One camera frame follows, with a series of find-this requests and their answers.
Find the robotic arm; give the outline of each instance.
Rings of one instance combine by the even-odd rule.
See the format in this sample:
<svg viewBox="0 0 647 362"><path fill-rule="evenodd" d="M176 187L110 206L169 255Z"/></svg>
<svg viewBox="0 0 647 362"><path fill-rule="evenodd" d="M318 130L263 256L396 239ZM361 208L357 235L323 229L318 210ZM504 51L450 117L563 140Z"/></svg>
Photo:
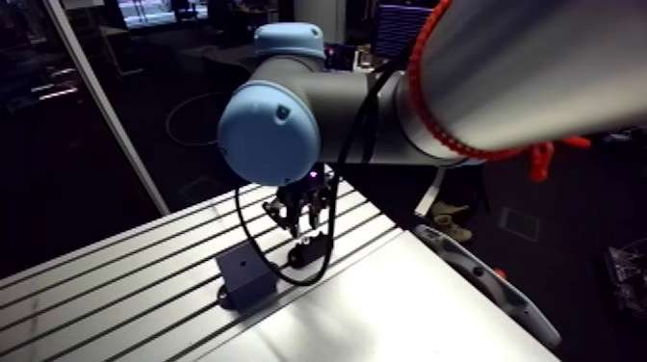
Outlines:
<svg viewBox="0 0 647 362"><path fill-rule="evenodd" d="M381 89L369 159L357 140L347 162L488 160L641 119L645 18L641 0L454 0L433 33L418 38L418 73L396 72ZM311 24L266 25L255 46L265 60L222 115L220 151L245 179L283 186L336 160L378 74L324 72L322 32Z"/></svg>

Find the cable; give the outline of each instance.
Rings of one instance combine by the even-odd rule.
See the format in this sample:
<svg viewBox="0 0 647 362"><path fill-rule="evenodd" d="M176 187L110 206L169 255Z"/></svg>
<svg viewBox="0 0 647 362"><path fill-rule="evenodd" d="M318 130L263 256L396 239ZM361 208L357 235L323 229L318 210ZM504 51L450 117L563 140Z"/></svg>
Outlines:
<svg viewBox="0 0 647 362"><path fill-rule="evenodd" d="M281 270L279 270L274 264L272 264L265 257L263 250L261 249L261 247L254 239L254 237L249 232L245 218L243 218L243 210L241 209L241 201L239 198L240 189L236 189L236 191L234 192L234 202L236 203L236 214L238 214L238 219L241 223L241 227L243 228L243 231L245 232L245 236L247 237L247 240L249 241L253 249L258 253L259 257L263 261L263 264L265 264L270 269L270 271L272 271L272 273L276 275L279 279L299 287L308 287L319 282L324 277L325 272L327 271L328 266L330 265L330 259L332 257L332 248L333 248L333 242L334 242L334 236L335 236L335 216L337 215L337 192L339 190L339 182L341 177L339 172L339 167L343 166L346 163L346 159L348 158L350 153L350 148L352 147L352 140L355 134L361 128L362 119L364 118L365 114L367 114L367 112L370 110L372 102L377 98L377 94L379 93L379 91L382 89L382 87L384 87L384 85L386 84L386 81L388 81L388 79L391 77L391 75L393 75L393 73L396 72L396 70L397 70L396 66L388 66L385 68L385 71L379 75L379 77L377 78L377 80L369 90L369 92L364 97L364 100L362 101L361 105L359 106L359 109L355 114L355 118L352 121L352 126L350 127L350 131L347 134L346 138L344 139L344 143L342 144L342 147L340 149L339 156L337 158L338 170L335 171L334 175L332 176L332 180L330 180L331 198L330 198L330 205L328 205L328 245L326 248L326 252L323 255L322 266L319 268L319 271L317 271L315 275L305 278L303 280L294 279L282 273Z"/></svg>
<svg viewBox="0 0 647 362"><path fill-rule="evenodd" d="M622 246L620 248L620 250L625 250L625 249L627 249L627 248L629 248L631 246L637 246L637 245L642 244L644 242L647 242L647 238L641 238L641 239L638 239L638 240L634 240L634 241L628 243L627 245Z"/></svg>
<svg viewBox="0 0 647 362"><path fill-rule="evenodd" d="M223 92L210 91L208 93L204 93L204 94L197 95L195 97L189 98L189 99L183 101L182 103L178 104L177 106L175 106L175 108L173 108L168 113L167 119L165 120L165 127L166 127L166 130L167 130L167 135L172 141L174 141L175 143L177 143L177 144L179 144L179 145L181 145L183 147L206 147L206 146L209 146L209 145L218 144L218 139L210 140L210 141L207 141L207 142L195 142L195 143L185 142L185 141L182 141L182 140L178 139L170 131L170 120L173 118L175 113L180 110L180 108L186 106L187 104L189 104L189 103L191 103L191 102L193 102L193 101L195 101L197 99L202 99L204 97L207 97L209 95L214 95L214 94L223 94Z"/></svg>

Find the glass wall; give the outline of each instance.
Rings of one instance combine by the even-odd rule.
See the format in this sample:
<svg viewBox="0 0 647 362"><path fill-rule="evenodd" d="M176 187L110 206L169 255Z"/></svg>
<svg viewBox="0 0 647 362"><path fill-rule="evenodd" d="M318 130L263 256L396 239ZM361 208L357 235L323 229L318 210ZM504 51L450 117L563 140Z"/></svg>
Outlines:
<svg viewBox="0 0 647 362"><path fill-rule="evenodd" d="M118 0L129 29L207 17L207 0Z"/></svg>
<svg viewBox="0 0 647 362"><path fill-rule="evenodd" d="M142 4L149 21L148 7L164 6ZM231 92L249 77L254 30L278 20L277 6L269 1L202 4L209 7L205 19L134 30L128 19L122 25L112 21L109 0L65 8L74 36L171 212L244 184L220 156L218 120ZM134 6L118 3L137 17Z"/></svg>
<svg viewBox="0 0 647 362"><path fill-rule="evenodd" d="M37 0L0 0L0 275L160 217Z"/></svg>

